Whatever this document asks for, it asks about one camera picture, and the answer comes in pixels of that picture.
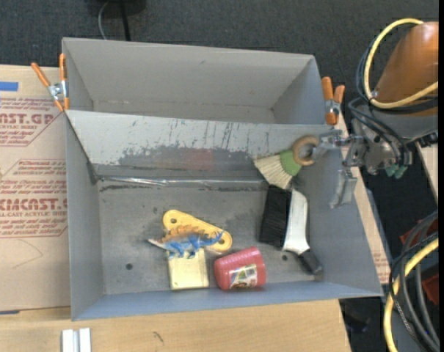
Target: metal clamp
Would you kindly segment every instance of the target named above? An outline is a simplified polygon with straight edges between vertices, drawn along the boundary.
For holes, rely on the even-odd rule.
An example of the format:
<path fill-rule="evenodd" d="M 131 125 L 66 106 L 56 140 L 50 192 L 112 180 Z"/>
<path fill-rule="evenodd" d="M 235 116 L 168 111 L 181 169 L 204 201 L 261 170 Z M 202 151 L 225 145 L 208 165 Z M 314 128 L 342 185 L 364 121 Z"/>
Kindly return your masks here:
<path fill-rule="evenodd" d="M 40 66 L 33 62 L 31 63 L 31 67 L 34 72 L 36 72 L 37 77 L 43 83 L 43 85 L 47 88 L 48 93 L 54 99 L 56 106 L 59 108 L 61 112 L 65 109 L 70 108 L 70 99 L 68 97 L 68 81 L 67 81 L 67 69 L 65 67 L 65 55 L 60 54 L 59 57 L 59 69 L 60 69 L 60 82 L 57 84 L 52 84 Z"/>

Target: cardboard box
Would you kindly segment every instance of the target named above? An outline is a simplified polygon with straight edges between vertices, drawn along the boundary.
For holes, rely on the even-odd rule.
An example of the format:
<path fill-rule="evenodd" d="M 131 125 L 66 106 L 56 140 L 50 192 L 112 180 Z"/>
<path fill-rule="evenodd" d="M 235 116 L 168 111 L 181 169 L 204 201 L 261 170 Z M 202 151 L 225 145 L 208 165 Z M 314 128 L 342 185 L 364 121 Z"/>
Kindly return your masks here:
<path fill-rule="evenodd" d="M 341 152 L 302 168 L 321 277 L 257 242 L 267 183 L 253 158 L 288 149 L 324 121 L 314 56 L 183 45 L 63 40 L 71 107 L 66 166 L 72 319 L 380 296 L 357 205 L 328 205 Z M 166 252 L 148 243 L 178 209 L 257 246 L 261 289 L 171 291 Z"/>

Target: metal bracket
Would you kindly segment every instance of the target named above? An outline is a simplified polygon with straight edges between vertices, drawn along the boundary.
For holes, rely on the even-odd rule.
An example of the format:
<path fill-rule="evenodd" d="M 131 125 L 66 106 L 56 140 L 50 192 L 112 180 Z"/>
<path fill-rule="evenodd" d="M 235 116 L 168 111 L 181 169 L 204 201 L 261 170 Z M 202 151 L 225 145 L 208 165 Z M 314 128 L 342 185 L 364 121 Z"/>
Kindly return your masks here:
<path fill-rule="evenodd" d="M 91 329 L 62 330 L 61 352 L 91 352 Z"/>

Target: brush bristles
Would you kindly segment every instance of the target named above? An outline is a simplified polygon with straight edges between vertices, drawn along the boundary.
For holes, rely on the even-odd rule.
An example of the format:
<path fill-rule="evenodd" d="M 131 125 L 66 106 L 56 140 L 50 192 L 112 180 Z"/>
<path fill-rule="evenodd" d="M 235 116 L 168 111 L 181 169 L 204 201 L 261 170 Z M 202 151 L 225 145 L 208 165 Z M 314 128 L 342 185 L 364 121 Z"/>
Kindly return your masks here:
<path fill-rule="evenodd" d="M 269 184 L 278 186 L 281 189 L 288 188 L 288 184 L 290 184 L 292 176 L 285 172 L 284 168 L 282 167 L 280 155 L 255 159 L 254 165 Z"/>

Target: wooden brush handle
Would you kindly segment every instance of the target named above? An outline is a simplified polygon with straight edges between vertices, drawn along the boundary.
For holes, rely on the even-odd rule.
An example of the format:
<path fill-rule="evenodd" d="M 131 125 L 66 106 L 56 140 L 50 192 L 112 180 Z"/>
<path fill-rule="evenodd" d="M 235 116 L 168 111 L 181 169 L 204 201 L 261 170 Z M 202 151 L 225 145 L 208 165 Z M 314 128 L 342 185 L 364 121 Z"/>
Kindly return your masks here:
<path fill-rule="evenodd" d="M 312 147 L 318 147 L 319 139 L 315 136 L 303 136 L 292 145 L 294 160 L 302 166 L 311 166 L 315 161 L 312 158 Z"/>

